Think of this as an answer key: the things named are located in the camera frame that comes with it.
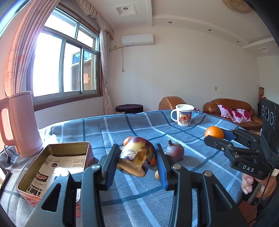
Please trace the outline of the small yellowish round fruit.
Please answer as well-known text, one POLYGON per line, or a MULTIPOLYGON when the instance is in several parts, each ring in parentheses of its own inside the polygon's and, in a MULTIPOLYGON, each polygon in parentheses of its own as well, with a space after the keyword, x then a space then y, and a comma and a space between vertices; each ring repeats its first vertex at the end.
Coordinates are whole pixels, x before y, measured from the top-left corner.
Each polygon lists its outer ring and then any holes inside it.
POLYGON ((155 171, 155 178, 156 178, 157 180, 160 180, 158 171, 155 171))

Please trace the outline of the brown leather sofa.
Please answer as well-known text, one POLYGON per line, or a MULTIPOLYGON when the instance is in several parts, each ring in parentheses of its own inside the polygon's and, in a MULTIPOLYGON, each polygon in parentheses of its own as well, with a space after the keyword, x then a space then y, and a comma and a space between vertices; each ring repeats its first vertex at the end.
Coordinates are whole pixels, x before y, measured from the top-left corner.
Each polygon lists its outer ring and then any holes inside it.
POLYGON ((203 106, 203 112, 211 114, 246 129, 260 130, 262 119, 255 115, 250 104, 240 100, 218 98, 203 106))

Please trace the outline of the pink left curtain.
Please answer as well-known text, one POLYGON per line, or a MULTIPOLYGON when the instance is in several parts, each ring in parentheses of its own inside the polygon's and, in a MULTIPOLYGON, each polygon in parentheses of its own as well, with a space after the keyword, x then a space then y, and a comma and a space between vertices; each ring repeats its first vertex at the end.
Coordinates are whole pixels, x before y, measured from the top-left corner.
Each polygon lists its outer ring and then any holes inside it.
POLYGON ((21 17, 9 47, 4 67, 4 91, 6 96, 24 91, 27 68, 37 38, 45 22, 59 1, 31 1, 21 17))

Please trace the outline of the black phone on table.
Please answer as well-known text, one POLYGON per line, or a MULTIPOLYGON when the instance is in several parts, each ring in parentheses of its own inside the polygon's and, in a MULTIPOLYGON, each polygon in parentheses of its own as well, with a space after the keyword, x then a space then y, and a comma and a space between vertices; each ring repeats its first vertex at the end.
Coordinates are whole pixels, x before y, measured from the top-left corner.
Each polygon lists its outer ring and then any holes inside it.
POLYGON ((11 172, 8 169, 0 167, 0 191, 4 190, 10 175, 11 172))

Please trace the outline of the rotten cut apple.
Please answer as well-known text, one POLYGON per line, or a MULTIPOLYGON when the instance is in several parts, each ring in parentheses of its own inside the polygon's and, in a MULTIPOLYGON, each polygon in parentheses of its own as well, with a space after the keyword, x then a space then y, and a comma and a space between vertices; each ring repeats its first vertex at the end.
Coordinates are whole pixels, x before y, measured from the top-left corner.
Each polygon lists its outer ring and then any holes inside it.
POLYGON ((134 176, 144 177, 151 165, 155 148, 142 137, 132 137, 123 147, 117 167, 134 176))

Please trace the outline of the rectangular metal tin box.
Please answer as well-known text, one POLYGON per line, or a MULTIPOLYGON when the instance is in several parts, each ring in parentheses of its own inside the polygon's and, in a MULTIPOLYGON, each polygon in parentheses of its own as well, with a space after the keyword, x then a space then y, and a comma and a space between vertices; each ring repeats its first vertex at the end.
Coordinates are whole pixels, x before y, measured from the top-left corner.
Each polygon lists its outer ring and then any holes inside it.
POLYGON ((35 207, 62 172, 80 173, 93 162, 94 154, 88 141, 49 144, 28 168, 17 189, 27 203, 35 207))

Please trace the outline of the blue plaid tablecloth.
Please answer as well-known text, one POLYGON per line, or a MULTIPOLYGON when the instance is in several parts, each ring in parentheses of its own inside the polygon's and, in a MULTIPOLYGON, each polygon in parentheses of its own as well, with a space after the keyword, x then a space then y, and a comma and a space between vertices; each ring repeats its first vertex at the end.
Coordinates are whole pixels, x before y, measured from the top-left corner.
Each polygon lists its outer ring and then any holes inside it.
MULTIPOLYGON (((206 146, 206 129, 216 126, 234 129, 232 122, 193 112, 191 124, 179 126, 168 110, 139 114, 116 114, 56 123, 40 130, 44 145, 85 142, 100 159, 114 144, 123 145, 127 137, 141 137, 166 149, 178 143, 184 149, 179 164, 188 170, 211 171, 235 203, 242 200, 242 174, 230 167, 220 150, 206 146)), ((112 186, 101 192, 106 226, 168 226, 173 193, 164 190, 155 178, 155 166, 146 166, 146 155, 125 150, 120 155, 123 170, 117 170, 112 186)))

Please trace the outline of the pink curtain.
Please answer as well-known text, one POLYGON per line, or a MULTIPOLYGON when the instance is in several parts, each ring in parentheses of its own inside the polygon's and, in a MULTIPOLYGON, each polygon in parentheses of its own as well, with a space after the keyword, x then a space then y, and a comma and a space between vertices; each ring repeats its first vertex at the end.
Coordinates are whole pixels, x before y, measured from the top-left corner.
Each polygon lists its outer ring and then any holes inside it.
POLYGON ((111 103, 110 91, 107 85, 107 73, 108 73, 108 54, 110 41, 114 39, 114 30, 109 26, 101 14, 86 0, 74 1, 80 8, 80 10, 86 16, 90 16, 95 19, 100 28, 100 53, 101 53, 101 66, 102 66, 102 79, 103 79, 103 103, 104 114, 114 114, 114 110, 111 103))
POLYGON ((37 38, 45 22, 59 1, 31 1, 21 17, 9 47, 4 67, 4 91, 6 96, 24 91, 27 68, 37 38))

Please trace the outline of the woven ceiling ornament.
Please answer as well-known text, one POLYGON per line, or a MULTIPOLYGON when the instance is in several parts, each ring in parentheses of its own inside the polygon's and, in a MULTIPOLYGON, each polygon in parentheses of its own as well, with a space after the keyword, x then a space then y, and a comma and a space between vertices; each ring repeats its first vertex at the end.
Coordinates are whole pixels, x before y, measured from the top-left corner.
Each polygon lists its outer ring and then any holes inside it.
POLYGON ((223 3, 232 11, 241 14, 249 14, 252 8, 243 0, 222 0, 223 3))

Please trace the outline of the orange fruit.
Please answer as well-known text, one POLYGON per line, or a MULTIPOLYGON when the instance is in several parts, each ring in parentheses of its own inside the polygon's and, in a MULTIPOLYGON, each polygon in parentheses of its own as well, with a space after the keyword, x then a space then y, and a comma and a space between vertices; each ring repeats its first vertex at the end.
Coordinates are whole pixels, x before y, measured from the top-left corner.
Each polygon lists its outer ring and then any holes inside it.
POLYGON ((204 137, 212 136, 218 139, 224 139, 224 132, 217 126, 210 126, 206 129, 204 137))
POLYGON ((130 141, 132 137, 127 137, 124 141, 123 141, 123 145, 126 146, 128 144, 128 142, 130 141))

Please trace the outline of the printed paper in tin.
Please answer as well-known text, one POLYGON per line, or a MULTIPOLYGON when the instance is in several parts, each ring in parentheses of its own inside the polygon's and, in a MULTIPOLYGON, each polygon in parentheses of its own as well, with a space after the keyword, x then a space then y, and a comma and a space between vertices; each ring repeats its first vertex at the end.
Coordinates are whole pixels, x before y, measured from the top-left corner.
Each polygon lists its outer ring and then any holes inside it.
POLYGON ((27 193, 42 198, 55 179, 66 171, 71 174, 84 170, 85 155, 81 156, 53 156, 49 155, 40 169, 36 172, 32 182, 27 187, 27 193))

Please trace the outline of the pink electric kettle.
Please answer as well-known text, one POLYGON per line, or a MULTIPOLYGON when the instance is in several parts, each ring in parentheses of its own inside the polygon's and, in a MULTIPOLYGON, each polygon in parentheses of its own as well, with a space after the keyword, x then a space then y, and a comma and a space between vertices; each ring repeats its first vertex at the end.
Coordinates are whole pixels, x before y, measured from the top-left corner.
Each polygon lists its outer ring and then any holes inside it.
POLYGON ((43 150, 38 130, 32 93, 24 91, 1 99, 1 111, 7 110, 7 119, 1 118, 1 138, 5 145, 14 146, 22 158, 43 150))

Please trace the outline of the window with wooden frame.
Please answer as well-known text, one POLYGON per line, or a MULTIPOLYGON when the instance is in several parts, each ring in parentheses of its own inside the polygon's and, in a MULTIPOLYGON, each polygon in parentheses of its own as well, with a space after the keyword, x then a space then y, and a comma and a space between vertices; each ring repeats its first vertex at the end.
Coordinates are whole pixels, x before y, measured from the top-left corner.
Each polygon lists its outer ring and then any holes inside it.
POLYGON ((27 73, 36 111, 102 96, 99 30, 63 3, 37 38, 27 73))

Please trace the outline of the dark round stool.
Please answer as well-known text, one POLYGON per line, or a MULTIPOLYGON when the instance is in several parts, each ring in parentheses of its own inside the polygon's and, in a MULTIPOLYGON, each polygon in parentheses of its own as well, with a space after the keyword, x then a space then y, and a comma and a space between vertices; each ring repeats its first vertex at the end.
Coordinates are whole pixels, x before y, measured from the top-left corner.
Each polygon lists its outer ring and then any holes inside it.
POLYGON ((143 112, 143 105, 139 104, 125 104, 125 105, 118 105, 115 107, 115 111, 118 113, 125 113, 125 114, 137 114, 143 112))

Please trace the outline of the white wall air conditioner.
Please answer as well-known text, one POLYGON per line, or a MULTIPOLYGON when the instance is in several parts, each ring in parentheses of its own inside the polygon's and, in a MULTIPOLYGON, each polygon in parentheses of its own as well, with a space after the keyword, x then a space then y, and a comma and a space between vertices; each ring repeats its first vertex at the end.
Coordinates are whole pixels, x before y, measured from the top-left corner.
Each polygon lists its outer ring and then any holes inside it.
POLYGON ((146 46, 153 45, 154 38, 152 34, 142 34, 142 35, 127 35, 122 37, 122 46, 146 46))

